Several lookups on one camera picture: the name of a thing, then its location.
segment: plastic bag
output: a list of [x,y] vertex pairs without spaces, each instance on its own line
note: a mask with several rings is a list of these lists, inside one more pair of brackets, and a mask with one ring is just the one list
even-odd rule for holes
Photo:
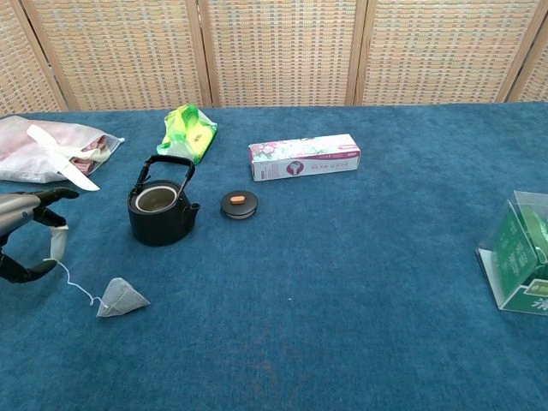
[[165,137],[158,154],[189,158],[198,164],[215,138],[217,124],[193,104],[182,105],[164,118]]
[[37,183],[66,180],[51,165],[47,151],[27,135],[32,124],[51,134],[59,145],[58,152],[85,176],[107,161],[124,141],[81,124],[9,116],[0,120],[0,180]]

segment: white plastic bag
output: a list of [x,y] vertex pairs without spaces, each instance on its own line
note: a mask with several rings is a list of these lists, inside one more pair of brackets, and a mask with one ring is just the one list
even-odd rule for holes
[[[66,180],[51,165],[47,151],[27,135],[32,124],[51,134],[59,145],[58,152],[87,176],[108,160],[124,141],[81,124],[9,116],[0,120],[0,180],[38,183]],[[99,142],[101,148],[94,149]]]

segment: tea bag string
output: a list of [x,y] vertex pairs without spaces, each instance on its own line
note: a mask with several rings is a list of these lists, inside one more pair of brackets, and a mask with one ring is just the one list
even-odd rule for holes
[[99,303],[105,307],[105,308],[108,308],[109,306],[107,306],[106,304],[104,304],[103,300],[101,300],[101,297],[93,297],[91,294],[89,294],[87,291],[85,291],[80,285],[78,285],[77,283],[71,283],[70,282],[70,271],[69,269],[65,266],[65,264],[63,264],[61,261],[57,261],[56,259],[53,259],[54,261],[56,261],[64,270],[65,272],[67,273],[67,284],[68,285],[73,285],[75,286],[77,289],[79,289],[80,291],[82,291],[83,293],[85,293],[89,299],[90,299],[90,303],[89,305],[92,306],[93,305],[93,302],[95,300],[98,300]]

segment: pink fabric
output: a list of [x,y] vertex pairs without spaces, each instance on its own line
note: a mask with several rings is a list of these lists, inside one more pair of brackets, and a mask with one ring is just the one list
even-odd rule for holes
[[[106,137],[102,136],[100,139],[95,140],[92,144],[84,148],[83,152],[88,152],[90,150],[95,150],[98,148],[99,150],[102,150],[106,146]],[[81,158],[71,158],[70,162],[76,166],[78,170],[80,170],[84,176],[88,176],[90,171],[92,170],[93,166],[93,160],[84,160]]]

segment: robotic arm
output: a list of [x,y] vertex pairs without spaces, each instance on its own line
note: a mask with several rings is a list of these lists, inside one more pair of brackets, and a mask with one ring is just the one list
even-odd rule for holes
[[11,233],[32,220],[49,227],[66,225],[65,219],[47,206],[60,199],[75,199],[78,196],[78,193],[68,188],[0,194],[0,277],[12,283],[27,283],[38,280],[57,265],[55,260],[49,259],[27,269],[2,253],[2,247],[8,242]]

